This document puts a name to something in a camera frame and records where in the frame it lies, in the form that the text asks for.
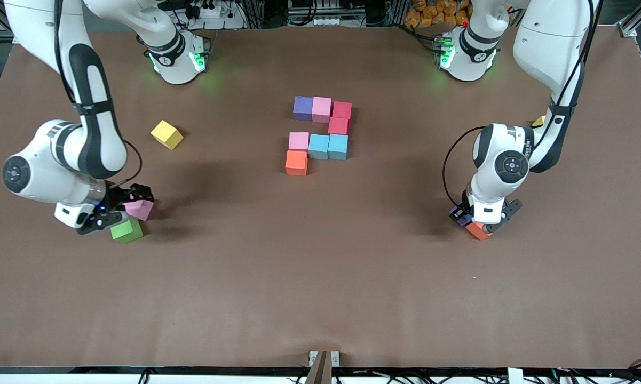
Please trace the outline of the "orange foam cube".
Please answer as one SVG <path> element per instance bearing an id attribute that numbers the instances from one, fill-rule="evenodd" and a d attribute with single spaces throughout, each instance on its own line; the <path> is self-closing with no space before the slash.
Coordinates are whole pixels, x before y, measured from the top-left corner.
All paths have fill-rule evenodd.
<path id="1" fill-rule="evenodd" d="M 305 177 L 308 175 L 308 153 L 301 150 L 288 150 L 284 170 L 287 175 Z"/>
<path id="2" fill-rule="evenodd" d="M 488 225 L 484 223 L 472 221 L 465 226 L 465 229 L 480 241 L 486 240 L 493 235 L 493 233 L 489 231 Z"/>

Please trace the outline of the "blue foam cube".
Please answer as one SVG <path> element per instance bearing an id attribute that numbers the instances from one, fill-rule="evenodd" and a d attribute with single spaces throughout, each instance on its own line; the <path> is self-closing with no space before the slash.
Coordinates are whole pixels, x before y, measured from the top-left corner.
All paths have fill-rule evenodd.
<path id="1" fill-rule="evenodd" d="M 327 134 L 310 134 L 307 153 L 312 159 L 329 160 L 329 139 Z"/>
<path id="2" fill-rule="evenodd" d="M 330 134 L 328 136 L 328 158 L 335 160 L 347 160 L 348 158 L 348 136 L 347 134 Z"/>

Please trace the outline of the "large white power strip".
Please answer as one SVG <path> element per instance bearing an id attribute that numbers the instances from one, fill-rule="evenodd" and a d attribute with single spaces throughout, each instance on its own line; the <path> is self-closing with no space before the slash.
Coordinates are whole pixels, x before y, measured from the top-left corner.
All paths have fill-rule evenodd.
<path id="1" fill-rule="evenodd" d="M 181 21 L 190 30 L 247 29 L 249 22 L 237 0 L 185 0 Z"/>

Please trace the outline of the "green foam cube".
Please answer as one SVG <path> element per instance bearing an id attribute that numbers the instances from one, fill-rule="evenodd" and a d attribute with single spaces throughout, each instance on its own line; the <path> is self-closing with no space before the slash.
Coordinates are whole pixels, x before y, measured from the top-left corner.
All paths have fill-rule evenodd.
<path id="1" fill-rule="evenodd" d="M 123 223 L 116 224 L 110 228 L 113 240 L 127 244 L 143 237 L 143 230 L 140 223 L 134 217 L 130 217 Z"/>

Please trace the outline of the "aluminium frame post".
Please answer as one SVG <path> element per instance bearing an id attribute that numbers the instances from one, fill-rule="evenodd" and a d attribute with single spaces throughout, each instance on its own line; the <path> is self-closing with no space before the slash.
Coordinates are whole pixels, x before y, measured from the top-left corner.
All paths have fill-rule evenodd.
<path id="1" fill-rule="evenodd" d="M 262 29 L 265 0 L 241 0 L 249 29 Z"/>
<path id="2" fill-rule="evenodd" d="M 385 0 L 386 16 L 384 24 L 402 25 L 406 13 L 411 8 L 411 0 Z"/>

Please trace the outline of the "bag of orange items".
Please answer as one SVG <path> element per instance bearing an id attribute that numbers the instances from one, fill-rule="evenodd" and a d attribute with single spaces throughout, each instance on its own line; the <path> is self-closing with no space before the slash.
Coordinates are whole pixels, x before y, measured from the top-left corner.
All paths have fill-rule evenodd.
<path id="1" fill-rule="evenodd" d="M 470 0 L 410 0 L 403 20 L 408 28 L 424 28 L 441 23 L 466 27 L 472 16 Z"/>

